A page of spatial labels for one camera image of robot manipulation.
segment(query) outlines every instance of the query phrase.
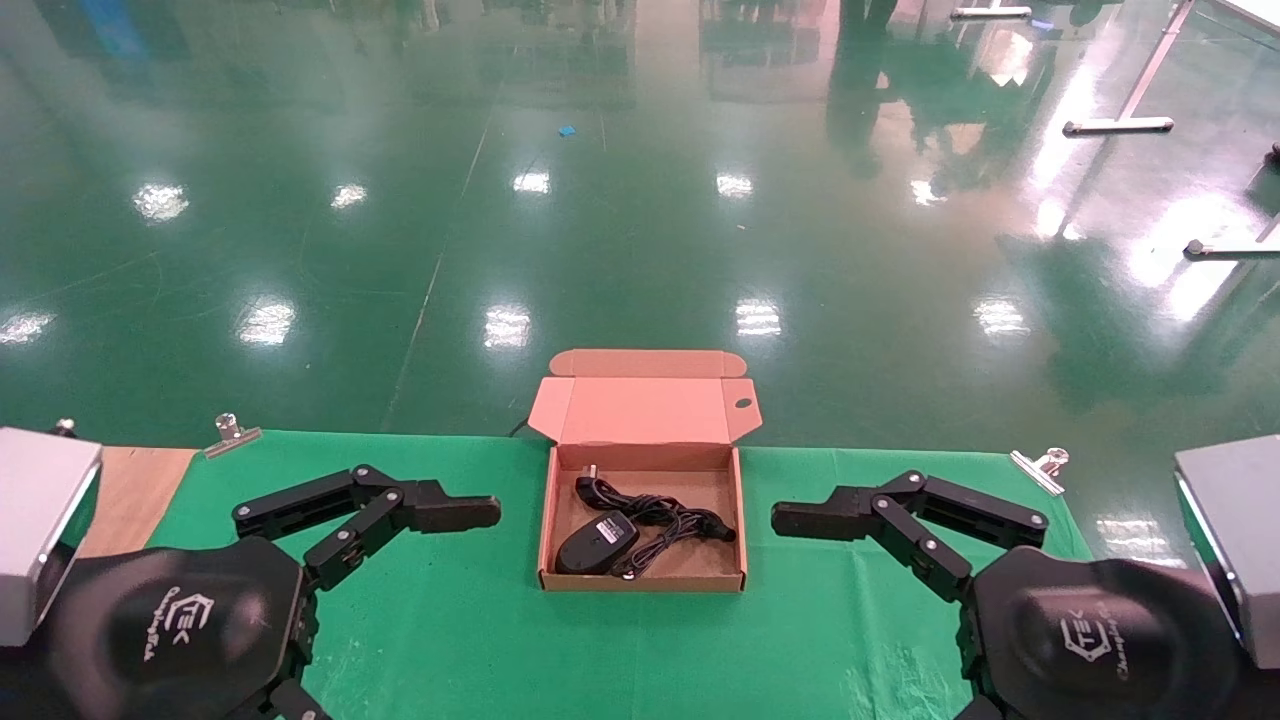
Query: metal stand base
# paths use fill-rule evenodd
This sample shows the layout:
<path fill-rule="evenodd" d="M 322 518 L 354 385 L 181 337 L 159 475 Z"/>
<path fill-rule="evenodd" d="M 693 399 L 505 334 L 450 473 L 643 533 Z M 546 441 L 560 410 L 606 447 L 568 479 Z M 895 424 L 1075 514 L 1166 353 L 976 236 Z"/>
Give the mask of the metal stand base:
<path fill-rule="evenodd" d="M 1015 8 L 956 8 L 951 10 L 952 20 L 997 20 L 1029 18 L 1032 9 L 1027 6 Z"/>
<path fill-rule="evenodd" d="M 1065 135 L 1102 135 L 1108 132 L 1169 132 L 1172 118 L 1126 118 L 1123 120 L 1070 122 L 1062 127 Z"/>
<path fill-rule="evenodd" d="M 1134 118 L 1133 114 L 1138 109 L 1138 104 L 1142 102 L 1142 96 L 1147 94 L 1147 87 L 1151 86 L 1152 78 L 1156 77 L 1160 64 L 1169 55 L 1169 49 L 1178 40 L 1178 33 L 1183 29 L 1183 23 L 1192 14 L 1194 5 L 1196 0 L 1179 0 L 1178 8 L 1174 9 L 1174 14 L 1169 18 L 1169 24 L 1165 26 L 1160 42 L 1151 51 L 1151 58 L 1143 65 L 1142 73 L 1138 74 L 1138 81 L 1133 83 L 1133 90 L 1129 91 L 1129 97 L 1124 101 L 1124 106 L 1120 108 L 1120 113 L 1116 114 L 1115 119 L 1066 123 L 1062 133 L 1080 136 L 1110 132 L 1169 132 L 1174 129 L 1174 120 L 1171 118 Z"/>
<path fill-rule="evenodd" d="M 1276 215 L 1253 242 L 1203 243 L 1193 240 L 1183 251 L 1199 260 L 1230 260 L 1233 258 L 1270 258 L 1280 255 L 1280 215 Z"/>

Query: open cardboard box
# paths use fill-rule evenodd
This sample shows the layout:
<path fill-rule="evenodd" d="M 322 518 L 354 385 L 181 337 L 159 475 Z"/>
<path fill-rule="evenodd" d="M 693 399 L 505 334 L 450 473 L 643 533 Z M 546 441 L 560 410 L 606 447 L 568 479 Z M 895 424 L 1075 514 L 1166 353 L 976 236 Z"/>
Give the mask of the open cardboard box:
<path fill-rule="evenodd" d="M 746 363 L 713 350 L 568 350 L 552 359 L 529 414 L 550 439 L 538 577 L 548 591 L 741 592 L 746 583 L 742 474 L 733 441 L 760 427 Z M 577 497 L 588 465 L 626 495 L 669 495 L 718 514 L 733 542 L 685 539 L 644 575 L 556 573 L 561 543 L 599 515 Z M 640 528 L 639 543 L 658 534 Z"/>

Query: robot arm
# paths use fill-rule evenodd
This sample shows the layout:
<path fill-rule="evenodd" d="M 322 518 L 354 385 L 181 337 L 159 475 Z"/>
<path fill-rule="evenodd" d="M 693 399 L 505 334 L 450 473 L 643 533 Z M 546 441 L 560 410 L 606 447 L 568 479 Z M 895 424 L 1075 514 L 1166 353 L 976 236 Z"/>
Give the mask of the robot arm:
<path fill-rule="evenodd" d="M 495 525 L 498 498 L 449 497 L 436 480 L 396 480 L 370 465 L 243 502 L 236 534 L 270 541 L 355 512 L 303 555 L 307 591 L 332 591 L 401 530 L 454 533 Z"/>
<path fill-rule="evenodd" d="M 960 601 L 973 565 L 915 515 L 1005 550 L 1041 547 L 1048 529 L 1034 510 L 908 470 L 877 488 L 837 486 L 826 502 L 778 502 L 773 530 L 842 541 L 870 537 L 943 601 Z"/>

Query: black cable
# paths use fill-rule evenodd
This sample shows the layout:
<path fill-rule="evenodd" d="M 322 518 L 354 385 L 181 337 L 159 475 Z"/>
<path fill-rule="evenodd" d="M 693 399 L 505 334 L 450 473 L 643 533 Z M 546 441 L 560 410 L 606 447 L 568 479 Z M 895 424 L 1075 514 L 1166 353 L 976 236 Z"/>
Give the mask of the black cable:
<path fill-rule="evenodd" d="M 677 542 L 704 537 L 733 542 L 737 532 L 724 524 L 719 515 L 710 510 L 689 509 L 678 500 L 666 495 L 622 495 L 600 478 L 584 475 L 576 483 L 577 496 L 594 510 L 617 510 L 637 525 L 660 525 L 658 537 L 635 548 L 628 556 L 614 562 L 609 574 L 634 580 L 668 547 Z"/>
<path fill-rule="evenodd" d="M 525 418 L 524 420 L 516 423 L 515 428 L 511 428 L 511 432 L 507 433 L 507 437 L 516 437 L 516 433 L 527 427 L 529 427 L 529 418 Z"/>

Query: box lid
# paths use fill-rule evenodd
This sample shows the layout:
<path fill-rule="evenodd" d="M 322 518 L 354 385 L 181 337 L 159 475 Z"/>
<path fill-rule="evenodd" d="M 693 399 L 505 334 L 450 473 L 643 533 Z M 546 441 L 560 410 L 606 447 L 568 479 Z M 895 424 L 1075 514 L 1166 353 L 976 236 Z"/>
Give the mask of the box lid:
<path fill-rule="evenodd" d="M 561 445 L 731 445 L 760 427 L 746 363 L 719 350 L 567 350 L 529 427 Z"/>

